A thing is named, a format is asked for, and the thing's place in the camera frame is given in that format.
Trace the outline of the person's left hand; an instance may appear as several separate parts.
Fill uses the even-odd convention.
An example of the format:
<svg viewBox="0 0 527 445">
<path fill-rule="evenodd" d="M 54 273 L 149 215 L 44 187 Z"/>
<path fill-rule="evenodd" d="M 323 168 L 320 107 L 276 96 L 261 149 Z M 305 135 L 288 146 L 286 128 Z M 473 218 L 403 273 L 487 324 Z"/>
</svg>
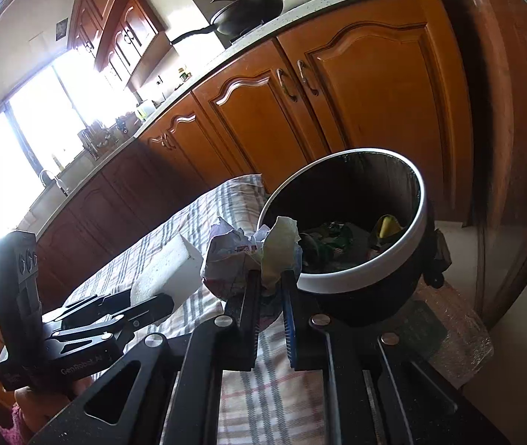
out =
<svg viewBox="0 0 527 445">
<path fill-rule="evenodd" d="M 21 439 L 28 442 L 73 398 L 59 392 L 39 391 L 23 387 L 14 392 L 14 426 Z"/>
</svg>

